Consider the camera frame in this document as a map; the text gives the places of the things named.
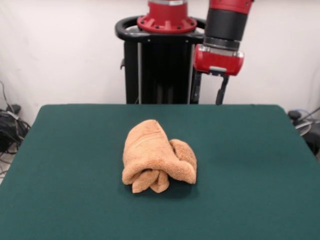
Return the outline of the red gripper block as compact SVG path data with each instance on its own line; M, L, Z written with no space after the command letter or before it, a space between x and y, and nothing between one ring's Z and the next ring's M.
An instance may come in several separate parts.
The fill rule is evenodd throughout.
M200 99L202 74L223 75L223 81L216 97L216 104L222 105L225 97L229 76L237 76L241 71L245 55L241 51L231 51L197 44L194 50L193 67L194 86L192 100Z

